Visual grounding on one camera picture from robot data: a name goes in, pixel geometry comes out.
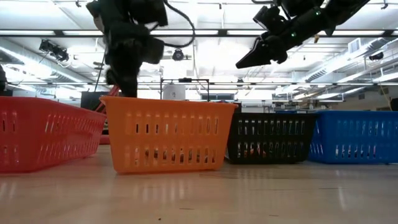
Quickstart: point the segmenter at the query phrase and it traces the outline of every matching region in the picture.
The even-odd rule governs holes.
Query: red object
[[[99,144],[111,144],[111,141],[109,140],[109,135],[107,135],[107,134],[101,135],[101,139],[99,140]]]
[[[0,97],[0,172],[30,172],[94,154],[106,115],[52,100]]]
[[[120,88],[114,85],[111,91],[109,91],[108,96],[119,96],[119,90]],[[102,102],[100,102],[95,111],[106,114],[105,105]]]

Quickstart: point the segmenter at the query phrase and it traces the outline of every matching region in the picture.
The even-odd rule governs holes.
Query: plastic basket
[[[105,96],[119,173],[219,169],[236,105]]]
[[[226,157],[235,164],[307,159],[316,114],[235,113]]]
[[[105,118],[51,100],[0,97],[0,172],[30,172],[94,154]]]
[[[321,111],[309,159],[327,164],[398,162],[398,112]]]

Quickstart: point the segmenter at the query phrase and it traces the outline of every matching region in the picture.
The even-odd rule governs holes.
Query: black basket
[[[317,114],[235,113],[225,157],[234,164],[307,159]]]

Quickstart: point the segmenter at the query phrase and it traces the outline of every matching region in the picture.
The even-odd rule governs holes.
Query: orange basket
[[[119,173],[219,169],[236,105],[104,96]]]
[[[0,172],[30,172],[94,154],[105,119],[52,100],[0,97]]]

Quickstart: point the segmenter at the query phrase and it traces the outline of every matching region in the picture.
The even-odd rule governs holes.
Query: blue basket
[[[327,164],[398,162],[398,112],[321,111],[308,159]]]

